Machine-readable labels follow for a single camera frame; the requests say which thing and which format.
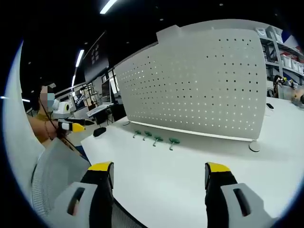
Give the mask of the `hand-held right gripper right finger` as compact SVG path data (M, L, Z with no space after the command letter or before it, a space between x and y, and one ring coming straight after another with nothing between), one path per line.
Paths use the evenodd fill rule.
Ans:
M208 228L270 228L271 217L264 201L244 183L238 183L222 164L205 163L205 205Z

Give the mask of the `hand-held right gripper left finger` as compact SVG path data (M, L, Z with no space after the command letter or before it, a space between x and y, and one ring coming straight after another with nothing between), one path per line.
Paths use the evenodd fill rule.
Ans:
M80 182L69 185L48 215L52 228L110 228L113 210L114 163L88 168Z

